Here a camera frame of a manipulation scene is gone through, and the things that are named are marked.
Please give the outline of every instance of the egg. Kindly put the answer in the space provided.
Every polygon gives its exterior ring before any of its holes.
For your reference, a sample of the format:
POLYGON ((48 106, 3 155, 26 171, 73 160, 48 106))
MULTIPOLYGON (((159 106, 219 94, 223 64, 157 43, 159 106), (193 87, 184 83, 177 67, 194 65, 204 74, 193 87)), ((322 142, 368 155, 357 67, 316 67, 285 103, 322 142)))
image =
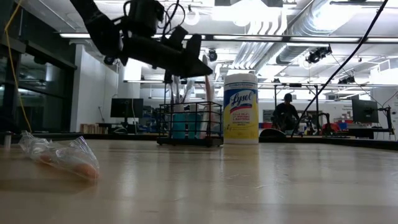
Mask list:
POLYGON ((40 160, 44 163, 51 163, 52 159, 49 155, 41 155, 40 160))
POLYGON ((77 164, 74 168, 73 171, 76 172, 79 175, 82 175, 83 177, 87 177, 89 179, 97 179, 98 178, 98 173, 95 168, 89 164, 77 164))

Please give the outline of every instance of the lysol label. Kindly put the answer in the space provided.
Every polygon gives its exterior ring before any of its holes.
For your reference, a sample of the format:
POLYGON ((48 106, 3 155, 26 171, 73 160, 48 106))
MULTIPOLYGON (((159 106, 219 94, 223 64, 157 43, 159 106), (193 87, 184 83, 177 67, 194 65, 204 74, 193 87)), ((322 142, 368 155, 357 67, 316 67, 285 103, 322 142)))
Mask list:
POLYGON ((224 85, 224 138, 258 139, 257 93, 256 83, 224 85))

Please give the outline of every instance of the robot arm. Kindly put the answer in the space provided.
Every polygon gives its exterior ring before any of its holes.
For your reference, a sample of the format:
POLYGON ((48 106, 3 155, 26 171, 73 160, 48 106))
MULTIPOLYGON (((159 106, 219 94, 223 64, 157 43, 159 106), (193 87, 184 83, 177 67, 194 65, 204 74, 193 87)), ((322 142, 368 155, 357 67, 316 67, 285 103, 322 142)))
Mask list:
POLYGON ((97 8, 93 0, 70 1, 83 19, 92 41, 108 62, 119 58, 126 65, 128 58, 133 58, 154 68, 164 68, 181 78, 213 73, 198 58, 200 35, 192 35, 186 49, 182 47, 182 40, 188 32, 180 26, 169 39, 163 37, 157 41, 152 38, 164 14, 164 7, 158 1, 127 1, 126 4, 130 4, 129 13, 113 21, 97 8))

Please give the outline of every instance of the window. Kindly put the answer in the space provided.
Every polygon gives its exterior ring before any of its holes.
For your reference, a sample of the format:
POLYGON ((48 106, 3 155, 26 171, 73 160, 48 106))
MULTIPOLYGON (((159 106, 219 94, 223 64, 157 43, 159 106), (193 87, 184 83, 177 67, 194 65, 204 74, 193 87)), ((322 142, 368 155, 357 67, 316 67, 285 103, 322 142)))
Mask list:
MULTIPOLYGON (((68 131, 63 125, 63 100, 54 96, 36 93, 34 91, 18 89, 27 119, 33 131, 68 131)), ((28 129, 18 100, 15 119, 21 129, 28 129)))
POLYGON ((2 57, 0 55, 0 83, 3 82, 6 77, 6 68, 7 68, 7 58, 2 57))
POLYGON ((4 97, 4 85, 0 84, 0 108, 2 108, 2 98, 4 97))
POLYGON ((54 95, 65 94, 65 71, 29 54, 21 55, 19 83, 45 90, 54 95))

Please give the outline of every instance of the yellow cable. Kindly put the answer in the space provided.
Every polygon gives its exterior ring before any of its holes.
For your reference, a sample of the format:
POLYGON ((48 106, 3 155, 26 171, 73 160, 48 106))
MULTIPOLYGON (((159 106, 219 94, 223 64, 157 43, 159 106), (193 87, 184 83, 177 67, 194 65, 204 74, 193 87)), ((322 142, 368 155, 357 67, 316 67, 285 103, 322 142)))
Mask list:
MULTIPOLYGON (((8 45, 8 54, 9 54, 10 61, 11 61, 12 75, 14 76, 15 87, 17 88, 17 90, 18 90, 18 81, 17 81, 17 75, 16 75, 16 73, 15 73, 14 63, 13 63, 13 61, 12 61, 11 44, 10 44, 10 39, 9 39, 9 36, 8 36, 8 27, 10 26, 12 20, 14 19, 15 15, 17 14, 18 9, 19 9, 19 7, 21 6, 21 2, 22 2, 22 1, 23 1, 23 0, 19 0, 18 5, 17 5, 17 7, 15 8, 15 11, 12 13, 10 19, 9 19, 8 22, 7 22, 6 28, 4 29, 4 32, 6 33, 6 39, 7 39, 7 45, 8 45)), ((31 128, 31 126, 30 126, 29 120, 27 119, 26 112, 25 112, 25 108, 24 108, 24 105, 23 105, 23 103, 22 103, 22 97, 21 97, 21 94, 20 94, 19 92, 18 92, 18 98, 19 98, 19 103, 21 104, 22 112, 23 112, 24 117, 25 117, 25 121, 26 121, 26 123, 27 123, 27 125, 28 125, 28 127, 29 127, 29 131, 32 132, 32 128, 31 128)))

